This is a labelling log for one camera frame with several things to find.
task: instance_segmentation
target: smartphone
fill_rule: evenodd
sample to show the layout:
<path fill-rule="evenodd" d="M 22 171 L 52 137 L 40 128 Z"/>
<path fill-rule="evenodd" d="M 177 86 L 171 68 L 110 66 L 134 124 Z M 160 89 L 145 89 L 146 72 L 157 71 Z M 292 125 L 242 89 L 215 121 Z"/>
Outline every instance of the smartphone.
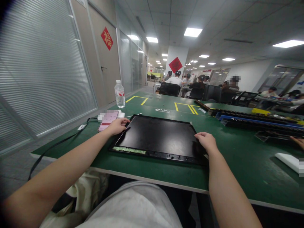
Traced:
<path fill-rule="evenodd" d="M 98 131 L 103 131 L 104 129 L 106 129 L 113 122 L 113 120 L 117 119 L 118 114 L 118 111 L 107 112 L 98 128 Z"/>

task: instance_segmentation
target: door handle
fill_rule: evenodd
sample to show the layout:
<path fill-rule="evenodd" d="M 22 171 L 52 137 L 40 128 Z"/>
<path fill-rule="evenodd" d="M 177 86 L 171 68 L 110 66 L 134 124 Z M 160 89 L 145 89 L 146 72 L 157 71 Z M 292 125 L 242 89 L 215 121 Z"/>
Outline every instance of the door handle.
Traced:
<path fill-rule="evenodd" d="M 103 71 L 102 69 L 107 69 L 107 68 L 106 68 L 106 67 L 102 67 L 102 66 L 101 66 L 101 71 Z"/>

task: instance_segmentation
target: black cable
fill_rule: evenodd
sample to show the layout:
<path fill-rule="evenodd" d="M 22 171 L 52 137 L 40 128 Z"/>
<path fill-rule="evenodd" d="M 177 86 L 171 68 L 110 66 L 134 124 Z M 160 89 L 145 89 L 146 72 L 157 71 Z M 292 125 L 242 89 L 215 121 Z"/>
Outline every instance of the black cable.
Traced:
<path fill-rule="evenodd" d="M 86 121 L 85 127 L 88 125 L 90 119 L 97 119 L 97 118 L 96 118 L 96 117 L 88 118 L 88 120 Z M 79 130 L 79 131 L 78 131 L 77 133 L 75 133 L 74 135 L 71 135 L 71 136 L 69 136 L 68 138 L 65 138 L 65 139 L 59 141 L 58 143 L 52 145 L 52 146 L 51 146 L 50 148 L 48 148 L 42 155 L 40 155 L 40 157 L 37 159 L 37 161 L 34 163 L 34 165 L 33 165 L 32 168 L 31 168 L 31 171 L 30 171 L 29 177 L 28 177 L 28 181 L 31 179 L 31 175 L 32 175 L 33 171 L 35 170 L 35 168 L 37 167 L 37 165 L 40 163 L 40 161 L 42 160 L 42 158 L 46 155 L 46 153 L 47 153 L 50 149 L 52 149 L 52 148 L 54 148 L 55 146 L 58 146 L 59 144 L 65 142 L 65 141 L 67 141 L 67 140 L 69 140 L 69 139 L 72 138 L 73 136 L 78 135 L 80 132 L 82 132 L 82 131 L 85 129 L 85 127 L 84 127 L 83 129 Z"/>

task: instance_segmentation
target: yellow tape marking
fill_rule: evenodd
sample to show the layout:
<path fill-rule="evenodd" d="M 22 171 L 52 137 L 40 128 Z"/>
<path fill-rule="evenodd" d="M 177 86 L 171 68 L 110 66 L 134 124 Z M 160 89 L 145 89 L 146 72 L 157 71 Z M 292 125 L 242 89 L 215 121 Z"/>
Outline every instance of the yellow tape marking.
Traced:
<path fill-rule="evenodd" d="M 198 113 L 197 113 L 197 111 L 194 109 L 194 107 L 200 107 L 200 106 L 192 105 L 192 104 L 191 104 L 190 106 L 193 108 L 193 111 L 195 112 L 195 114 L 198 115 Z"/>
<path fill-rule="evenodd" d="M 139 96 L 133 96 L 133 97 L 131 97 L 129 100 L 126 101 L 126 103 L 129 102 L 130 100 L 132 100 L 134 97 L 139 97 Z M 143 105 L 148 100 L 148 98 L 144 98 L 144 99 L 145 100 L 141 103 L 141 105 Z"/>
<path fill-rule="evenodd" d="M 176 102 L 174 102 L 174 104 L 175 104 L 176 111 L 178 111 L 177 104 L 179 104 L 179 105 L 187 105 L 189 107 L 189 109 L 191 110 L 192 114 L 195 114 L 193 112 L 192 108 L 190 107 L 190 105 L 188 105 L 188 104 L 182 104 L 182 103 L 176 103 Z"/>

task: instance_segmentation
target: water bottle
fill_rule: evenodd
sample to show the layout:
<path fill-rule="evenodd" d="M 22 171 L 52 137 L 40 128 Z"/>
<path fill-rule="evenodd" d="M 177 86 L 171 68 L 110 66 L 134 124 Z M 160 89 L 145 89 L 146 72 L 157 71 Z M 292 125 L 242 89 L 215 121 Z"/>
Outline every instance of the water bottle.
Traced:
<path fill-rule="evenodd" d="M 116 80 L 116 86 L 115 89 L 115 96 L 116 96 L 116 104 L 119 108 L 124 108 L 126 105 L 125 99 L 124 99 L 124 88 L 121 84 L 120 80 Z"/>

